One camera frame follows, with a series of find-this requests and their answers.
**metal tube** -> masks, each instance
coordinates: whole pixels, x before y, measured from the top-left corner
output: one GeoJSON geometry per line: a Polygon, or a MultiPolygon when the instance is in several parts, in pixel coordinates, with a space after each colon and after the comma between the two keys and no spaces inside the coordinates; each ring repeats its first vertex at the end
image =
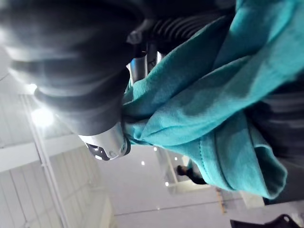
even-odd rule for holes
{"type": "Polygon", "coordinates": [[[147,55],[134,58],[130,63],[131,84],[144,79],[148,75],[147,55]]]}

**recessed light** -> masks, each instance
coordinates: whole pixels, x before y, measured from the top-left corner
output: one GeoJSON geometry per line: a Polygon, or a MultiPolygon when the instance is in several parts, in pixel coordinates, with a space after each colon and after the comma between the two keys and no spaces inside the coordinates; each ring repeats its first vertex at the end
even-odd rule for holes
{"type": "Polygon", "coordinates": [[[45,108],[36,109],[32,112],[31,117],[34,124],[39,127],[47,127],[54,122],[53,114],[45,108]]]}
{"type": "Polygon", "coordinates": [[[35,84],[28,85],[28,90],[31,94],[33,94],[36,89],[37,89],[37,86],[35,84]]]}

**teal fabric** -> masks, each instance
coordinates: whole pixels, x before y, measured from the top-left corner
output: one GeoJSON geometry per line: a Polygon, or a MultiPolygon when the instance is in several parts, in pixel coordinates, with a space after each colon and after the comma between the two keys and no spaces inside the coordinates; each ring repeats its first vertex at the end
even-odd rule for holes
{"type": "Polygon", "coordinates": [[[301,0],[237,0],[234,18],[206,26],[125,94],[125,134],[189,156],[209,184],[275,198],[287,171],[242,110],[303,71],[303,21],[301,0]]]}

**dark gray sleeve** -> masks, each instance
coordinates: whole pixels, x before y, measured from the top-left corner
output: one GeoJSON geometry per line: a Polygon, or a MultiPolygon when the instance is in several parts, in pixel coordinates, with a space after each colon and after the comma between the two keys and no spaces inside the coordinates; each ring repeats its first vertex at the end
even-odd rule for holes
{"type": "Polygon", "coordinates": [[[99,1],[11,0],[0,3],[0,41],[10,73],[36,84],[35,97],[77,134],[94,135],[121,118],[133,58],[128,34],[139,24],[99,1]]]}

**person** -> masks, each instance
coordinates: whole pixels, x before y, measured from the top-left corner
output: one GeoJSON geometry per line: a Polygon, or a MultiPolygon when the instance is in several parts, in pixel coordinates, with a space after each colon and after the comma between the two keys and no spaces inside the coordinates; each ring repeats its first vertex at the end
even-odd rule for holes
{"type": "Polygon", "coordinates": [[[189,177],[193,183],[207,184],[203,179],[198,166],[192,160],[189,161],[188,166],[178,165],[176,170],[178,175],[189,177]]]}

